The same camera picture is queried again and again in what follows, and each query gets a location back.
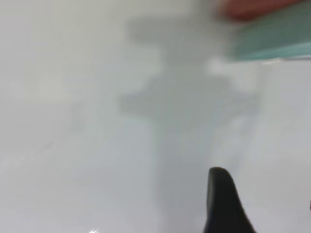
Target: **teal object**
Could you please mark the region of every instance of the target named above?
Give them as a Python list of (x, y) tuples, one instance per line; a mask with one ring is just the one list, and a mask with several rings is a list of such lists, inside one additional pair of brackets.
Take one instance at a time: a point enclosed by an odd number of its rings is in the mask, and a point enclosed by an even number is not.
[(311, 1), (250, 23), (238, 34), (233, 55), (244, 61), (311, 57)]

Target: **red object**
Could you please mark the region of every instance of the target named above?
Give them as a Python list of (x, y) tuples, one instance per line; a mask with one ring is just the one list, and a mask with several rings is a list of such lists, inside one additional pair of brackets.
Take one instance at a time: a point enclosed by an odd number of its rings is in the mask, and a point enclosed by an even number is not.
[(238, 21), (251, 21), (304, 0), (228, 0), (223, 13)]

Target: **blurry object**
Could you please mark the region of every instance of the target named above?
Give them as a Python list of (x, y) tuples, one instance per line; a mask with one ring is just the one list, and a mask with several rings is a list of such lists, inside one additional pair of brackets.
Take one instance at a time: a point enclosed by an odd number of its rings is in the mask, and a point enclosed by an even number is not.
[(251, 21), (301, 1), (304, 0), (228, 0), (222, 12), (234, 20)]
[(209, 170), (204, 233), (255, 233), (231, 175), (220, 167)]
[(246, 26), (237, 38), (238, 60), (311, 57), (311, 1), (264, 16)]

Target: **white surface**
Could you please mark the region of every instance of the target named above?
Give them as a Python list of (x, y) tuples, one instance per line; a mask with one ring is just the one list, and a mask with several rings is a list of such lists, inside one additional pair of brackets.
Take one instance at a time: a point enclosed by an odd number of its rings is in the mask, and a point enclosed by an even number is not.
[(211, 166), (258, 232), (310, 232), (309, 63), (225, 62), (191, 0), (0, 6), (1, 232), (201, 232)]

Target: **black object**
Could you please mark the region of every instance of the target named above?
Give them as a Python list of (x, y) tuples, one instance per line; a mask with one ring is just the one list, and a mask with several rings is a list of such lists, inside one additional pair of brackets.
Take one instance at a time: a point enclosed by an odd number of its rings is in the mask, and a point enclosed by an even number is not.
[(209, 170), (204, 233), (255, 233), (231, 175), (220, 167)]

